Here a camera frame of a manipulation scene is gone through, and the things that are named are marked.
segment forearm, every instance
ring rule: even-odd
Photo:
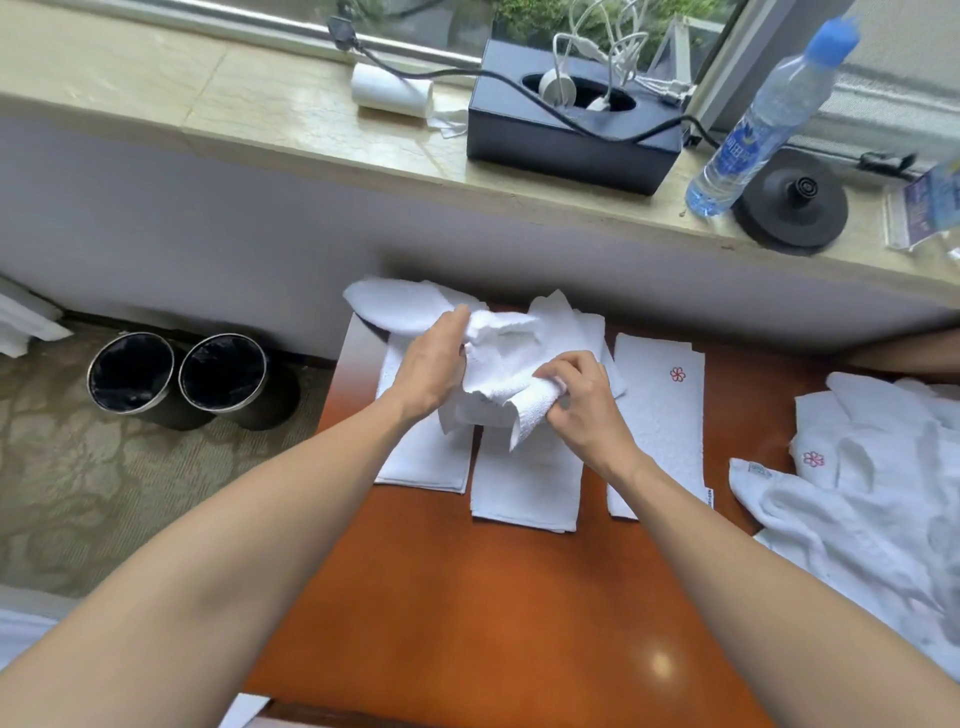
[[[216,725],[409,424],[384,397],[164,529],[4,671],[0,723]]]
[[[778,724],[946,726],[960,715],[960,689],[939,667],[652,460],[613,481]]]

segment plastic bottle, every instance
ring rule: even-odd
[[[701,217],[729,210],[770,157],[829,98],[836,69],[860,33],[847,18],[828,20],[804,54],[770,72],[743,118],[686,189],[686,204]]]

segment orange wooden tabletop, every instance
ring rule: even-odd
[[[614,332],[608,329],[612,340]],[[792,472],[793,398],[826,364],[721,345],[707,355],[704,475],[756,523],[731,457]],[[373,400],[384,341],[356,317],[319,430]],[[643,528],[584,470],[577,531],[475,521],[469,493],[374,486],[245,690],[446,728],[770,726]]]

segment patterned carpet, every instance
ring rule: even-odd
[[[296,367],[300,408],[268,432],[215,419],[179,433],[90,402],[90,359],[117,331],[0,356],[0,583],[88,594],[165,525],[311,435],[332,372]]]

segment hand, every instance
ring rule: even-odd
[[[388,390],[401,399],[407,417],[422,420],[463,381],[467,360],[461,344],[469,318],[469,308],[458,305],[407,349]]]
[[[590,352],[562,353],[534,372],[566,385],[570,403],[556,402],[546,413],[567,446],[608,483],[628,478],[649,461],[636,446],[610,391],[607,370]]]

